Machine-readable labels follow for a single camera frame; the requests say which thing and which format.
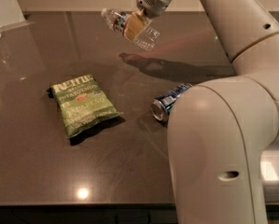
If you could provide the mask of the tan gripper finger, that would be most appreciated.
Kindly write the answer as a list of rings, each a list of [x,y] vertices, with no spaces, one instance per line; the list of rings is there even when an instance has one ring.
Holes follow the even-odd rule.
[[[139,33],[148,27],[150,23],[151,20],[146,16],[133,12],[126,21],[123,36],[133,42]]]

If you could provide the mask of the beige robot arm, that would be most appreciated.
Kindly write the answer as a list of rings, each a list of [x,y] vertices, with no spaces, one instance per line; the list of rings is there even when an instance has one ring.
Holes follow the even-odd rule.
[[[279,22],[258,0],[200,0],[232,77],[185,91],[168,119],[178,224],[268,224],[260,161],[279,140]]]

